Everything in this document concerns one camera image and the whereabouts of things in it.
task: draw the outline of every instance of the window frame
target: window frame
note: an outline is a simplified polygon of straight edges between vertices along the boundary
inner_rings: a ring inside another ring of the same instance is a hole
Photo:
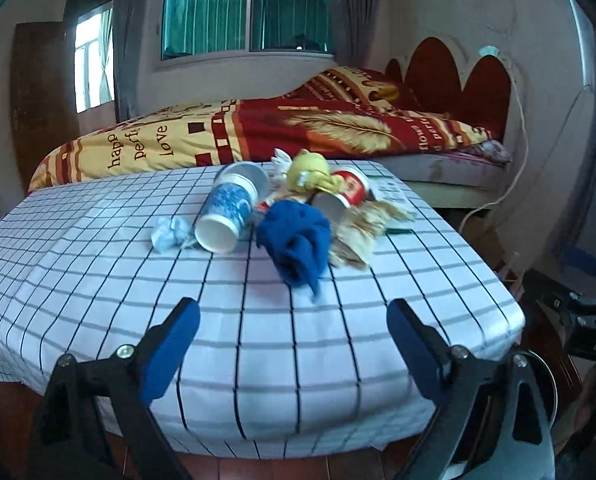
[[[75,45],[76,43],[76,28],[79,24],[81,24],[82,22],[86,22],[89,18],[92,18],[93,16],[95,16],[96,14],[102,14],[103,12],[112,9],[114,7],[114,1],[108,1],[100,6],[97,6],[95,9],[91,9],[89,12],[86,12],[85,14],[81,15],[78,17],[78,19],[76,20],[76,25],[73,28],[73,44]],[[85,98],[85,109],[82,111],[77,111],[76,108],[76,113],[77,114],[81,114],[83,112],[86,112],[87,110],[91,110],[92,108],[97,108],[98,106],[102,106],[104,104],[110,103],[115,101],[115,99],[111,99],[111,101],[106,101],[105,103],[100,103],[97,106],[91,106],[91,91],[89,89],[89,49],[91,48],[91,45],[98,41],[98,38],[94,38],[93,40],[89,40],[86,43],[83,43],[81,46],[75,46],[74,47],[74,62],[75,62],[75,54],[76,51],[78,50],[83,50],[84,51],[84,62],[83,62],[83,74],[82,74],[82,79],[83,79],[83,90],[84,90],[84,98]],[[75,104],[75,99],[76,99],[76,93],[75,93],[75,84],[74,84],[74,104]]]
[[[165,0],[158,0],[155,2],[154,12],[157,12],[156,21],[156,35],[158,37],[156,46],[156,63],[159,68],[166,68],[169,66],[175,66],[179,64],[193,63],[197,61],[206,61],[212,59],[224,59],[224,58],[235,58],[235,57],[257,57],[257,56],[287,56],[287,57],[299,57],[304,58],[317,58],[317,59],[333,59],[334,54],[329,52],[313,52],[309,50],[289,50],[289,49],[265,49],[265,50],[252,50],[251,49],[251,29],[252,29],[252,3],[253,0],[246,1],[246,23],[245,23],[245,49],[241,50],[221,50],[218,52],[205,52],[203,54],[192,54],[190,56],[179,56],[171,59],[162,59],[162,29],[164,24],[164,10]]]

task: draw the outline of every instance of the screw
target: screw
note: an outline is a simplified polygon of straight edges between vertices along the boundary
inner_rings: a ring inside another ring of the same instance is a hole
[[[452,355],[456,359],[466,359],[469,357],[469,350],[462,345],[452,346]]]
[[[57,364],[58,364],[58,366],[60,366],[62,368],[65,368],[66,366],[68,366],[69,364],[71,364],[72,361],[73,361],[73,355],[71,355],[71,354],[64,354],[64,355],[61,355],[58,358],[58,363]]]
[[[528,365],[528,362],[524,355],[516,354],[516,355],[514,355],[514,364],[518,368],[525,368]]]
[[[122,345],[118,350],[116,350],[116,355],[121,359],[129,359],[132,355],[134,355],[134,350],[136,350],[131,345]]]

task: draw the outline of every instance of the comforter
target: comforter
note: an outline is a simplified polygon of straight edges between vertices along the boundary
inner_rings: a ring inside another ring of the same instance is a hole
[[[179,105],[80,137],[38,166],[29,192],[145,171],[269,160],[275,148],[327,158],[446,152],[491,138],[439,114],[401,110],[402,88],[355,68],[327,70],[271,99]]]

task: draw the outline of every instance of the white checkered tablecloth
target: white checkered tablecloth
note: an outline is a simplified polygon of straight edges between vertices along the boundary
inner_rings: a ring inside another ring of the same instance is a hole
[[[356,162],[368,176],[394,178]],[[131,174],[35,192],[0,221],[0,381],[42,393],[56,359],[136,344],[181,297],[201,323],[152,412],[176,450],[282,458],[381,446],[421,431],[422,399],[388,334],[406,298],[450,344],[499,358],[522,311],[472,248],[403,183],[411,234],[383,237],[371,269],[328,269],[316,303],[245,233],[236,250],[152,250],[157,216],[193,222],[220,167]],[[119,428],[110,404],[105,423]]]

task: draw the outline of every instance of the mattress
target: mattress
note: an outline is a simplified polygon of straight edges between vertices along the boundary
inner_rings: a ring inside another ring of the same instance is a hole
[[[469,153],[384,156],[374,159],[406,182],[498,189],[505,168]]]

